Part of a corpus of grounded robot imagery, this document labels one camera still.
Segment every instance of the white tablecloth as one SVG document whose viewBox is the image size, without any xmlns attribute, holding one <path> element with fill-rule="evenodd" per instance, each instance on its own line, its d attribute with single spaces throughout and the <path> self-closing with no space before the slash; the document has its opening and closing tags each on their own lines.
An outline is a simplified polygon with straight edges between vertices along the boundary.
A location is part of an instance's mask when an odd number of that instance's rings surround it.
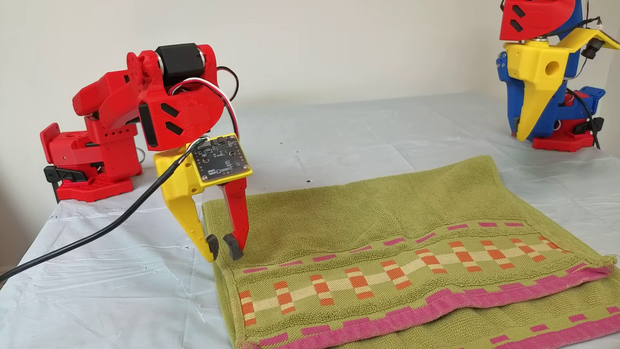
<svg viewBox="0 0 620 349">
<path fill-rule="evenodd" d="M 509 190 L 599 253 L 620 254 L 620 160 L 592 148 L 533 150 L 510 137 L 505 115 L 502 104 L 476 94 L 241 109 L 241 143 L 254 169 L 247 193 L 343 184 L 486 154 Z M 214 135 L 228 132 L 222 120 Z M 132 193 L 61 202 L 24 261 L 111 223 L 154 179 L 146 170 Z M 220 195 L 208 188 L 202 200 Z M 574 346 L 619 347 L 618 334 Z M 232 346 L 211 265 L 156 193 L 104 238 L 10 279 L 0 291 L 0 348 Z"/>
</svg>

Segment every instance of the table surface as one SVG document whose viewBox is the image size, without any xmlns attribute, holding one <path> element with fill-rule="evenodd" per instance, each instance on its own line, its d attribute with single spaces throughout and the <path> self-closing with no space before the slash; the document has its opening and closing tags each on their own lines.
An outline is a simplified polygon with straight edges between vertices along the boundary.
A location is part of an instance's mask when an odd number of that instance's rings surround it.
<svg viewBox="0 0 620 349">
<path fill-rule="evenodd" d="M 228 133 L 223 121 L 213 134 Z M 254 169 L 248 194 L 344 184 L 491 155 L 505 186 L 603 255 L 620 254 L 620 160 L 592 148 L 533 150 L 505 107 L 478 94 L 239 111 Z M 63 201 L 25 260 L 111 223 L 155 179 L 87 204 Z M 202 201 L 220 197 L 208 188 Z M 618 348 L 620 335 L 571 348 Z M 0 291 L 0 348 L 232 348 L 213 269 L 156 193 L 121 227 L 11 278 Z"/>
</svg>

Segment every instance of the wire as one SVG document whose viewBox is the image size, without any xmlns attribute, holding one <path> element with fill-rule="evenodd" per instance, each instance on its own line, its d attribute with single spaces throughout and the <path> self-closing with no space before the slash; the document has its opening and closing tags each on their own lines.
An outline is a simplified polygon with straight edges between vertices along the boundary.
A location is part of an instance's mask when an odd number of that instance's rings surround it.
<svg viewBox="0 0 620 349">
<path fill-rule="evenodd" d="M 232 77 L 234 78 L 235 82 L 237 83 L 237 85 L 235 85 L 234 92 L 232 93 L 232 96 L 231 96 L 231 102 L 232 102 L 233 99 L 237 97 L 237 92 L 239 92 L 239 77 L 237 76 L 237 74 L 234 73 L 232 69 L 228 68 L 227 66 L 219 66 L 217 69 L 218 71 L 223 70 L 223 71 L 227 71 L 228 73 L 230 73 Z"/>
<path fill-rule="evenodd" d="M 598 143 L 598 137 L 597 137 L 598 131 L 596 130 L 596 127 L 594 126 L 594 118 L 592 117 L 592 112 L 590 111 L 590 108 L 588 107 L 587 104 L 585 104 L 585 101 L 583 101 L 583 98 L 581 98 L 577 93 L 575 93 L 575 91 L 567 88 L 566 92 L 570 93 L 585 108 L 585 112 L 588 114 L 588 119 L 589 119 L 589 122 L 590 122 L 590 128 L 592 128 L 592 137 L 594 137 L 594 145 L 596 145 L 597 149 L 600 149 L 601 146 Z"/>
<path fill-rule="evenodd" d="M 577 28 L 583 28 L 584 25 L 586 25 L 588 23 L 592 23 L 594 21 L 597 21 L 597 24 L 602 24 L 603 23 L 603 21 L 601 20 L 601 17 L 595 17 L 595 18 L 591 18 L 591 19 L 584 19 L 581 22 L 573 25 L 572 27 L 570 27 L 568 29 L 559 30 L 557 32 L 551 32 L 551 33 L 549 33 L 547 35 L 543 35 L 542 37 L 548 38 L 548 37 L 554 37 L 556 35 L 562 35 L 564 33 L 571 32 L 571 31 L 573 31 L 573 30 L 575 30 Z"/>
<path fill-rule="evenodd" d="M 58 256 L 64 255 L 67 252 L 73 251 L 76 248 L 82 247 L 84 245 L 86 245 L 87 243 L 91 243 L 95 240 L 97 240 L 100 237 L 103 237 L 104 235 L 108 234 L 109 232 L 113 231 L 114 229 L 118 228 L 122 223 L 124 223 L 127 218 L 129 218 L 134 212 L 136 212 L 136 210 L 142 205 L 144 204 L 144 202 L 149 198 L 149 196 L 151 196 L 153 193 L 155 193 L 155 191 L 157 191 L 157 189 L 164 184 L 164 182 L 166 180 L 168 180 L 168 178 L 170 178 L 170 176 L 172 176 L 172 174 L 174 173 L 174 171 L 183 163 L 183 161 L 185 161 L 186 157 L 192 152 L 194 151 L 195 148 L 197 148 L 200 144 L 202 144 L 205 140 L 208 140 L 209 137 L 206 136 L 201 136 L 198 139 L 196 139 L 194 142 L 192 142 L 190 144 L 189 147 L 187 147 L 187 150 L 185 151 L 185 153 L 183 153 L 183 155 L 181 155 L 179 157 L 178 160 L 176 160 L 175 162 L 172 163 L 172 165 L 170 165 L 170 167 L 168 167 L 168 169 L 149 187 L 147 188 L 147 190 L 138 198 L 138 200 L 136 200 L 128 209 L 127 211 L 125 211 L 119 218 L 117 218 L 114 222 L 110 223 L 108 226 L 106 226 L 105 228 L 99 230 L 98 232 L 89 235 L 85 238 L 82 238 L 78 241 L 75 241 L 73 243 L 70 243 L 69 245 L 65 246 L 65 247 L 61 247 L 55 251 L 46 253 L 44 255 L 42 255 L 41 257 L 35 258 L 31 261 L 28 261 L 20 266 L 17 266 L 9 271 L 7 271 L 6 273 L 0 275 L 0 284 L 5 282 L 6 280 L 8 280 L 10 277 L 15 276 L 23 271 L 26 271 L 34 266 L 37 266 L 39 264 L 42 264 L 48 260 L 51 260 L 53 258 L 56 258 Z"/>
<path fill-rule="evenodd" d="M 146 153 L 144 152 L 144 150 L 136 147 L 136 149 L 138 149 L 140 151 L 140 153 L 142 153 L 142 160 L 140 160 L 140 163 L 143 163 L 146 160 Z"/>
<path fill-rule="evenodd" d="M 585 67 L 585 64 L 588 62 L 588 59 L 586 58 L 585 61 L 583 61 L 583 65 L 581 70 L 579 70 L 579 73 L 577 73 L 577 75 L 573 76 L 572 78 L 567 78 L 566 76 L 564 77 L 565 80 L 573 80 L 573 79 L 577 79 L 578 76 L 581 75 L 581 72 L 583 71 L 583 67 Z"/>
<path fill-rule="evenodd" d="M 226 106 L 226 109 L 228 110 L 228 114 L 231 117 L 231 122 L 232 122 L 232 126 L 233 126 L 232 129 L 233 129 L 234 133 L 237 135 L 237 138 L 239 138 L 239 126 L 237 124 L 237 117 L 236 117 L 236 115 L 234 113 L 234 109 L 233 109 L 233 105 L 231 104 L 231 100 L 226 96 L 224 91 L 220 90 L 219 87 L 215 86 L 210 81 L 207 81 L 207 80 L 201 79 L 201 78 L 188 78 L 188 79 L 185 79 L 185 80 L 181 81 L 180 83 L 177 83 L 172 88 L 170 88 L 170 91 L 168 92 L 168 95 L 170 95 L 170 96 L 174 95 L 174 93 L 176 93 L 177 90 L 181 86 L 183 86 L 185 84 L 189 84 L 189 83 L 200 83 L 200 84 L 206 86 L 211 91 L 213 91 L 213 93 L 217 94 L 222 99 L 222 101 L 224 102 L 224 105 Z"/>
</svg>

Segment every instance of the circuit board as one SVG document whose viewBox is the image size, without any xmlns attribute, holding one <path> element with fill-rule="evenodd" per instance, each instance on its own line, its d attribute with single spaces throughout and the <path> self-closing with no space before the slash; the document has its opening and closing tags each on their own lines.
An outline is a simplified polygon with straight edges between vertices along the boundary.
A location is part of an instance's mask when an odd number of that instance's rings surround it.
<svg viewBox="0 0 620 349">
<path fill-rule="evenodd" d="M 203 182 L 243 173 L 250 168 L 234 135 L 204 141 L 192 155 Z"/>
</svg>

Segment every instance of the terry cloth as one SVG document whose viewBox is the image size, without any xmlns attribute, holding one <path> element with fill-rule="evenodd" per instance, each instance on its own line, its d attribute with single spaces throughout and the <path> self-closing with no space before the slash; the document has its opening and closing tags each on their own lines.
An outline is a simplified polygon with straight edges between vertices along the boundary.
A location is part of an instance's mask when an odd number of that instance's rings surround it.
<svg viewBox="0 0 620 349">
<path fill-rule="evenodd" d="M 616 260 L 507 191 L 489 156 L 247 202 L 245 256 L 220 253 L 213 265 L 236 348 L 536 338 L 557 348 L 620 330 L 620 276 L 605 278 Z M 222 200 L 203 211 L 208 233 L 230 233 Z M 560 330 L 570 335 L 540 337 Z"/>
</svg>

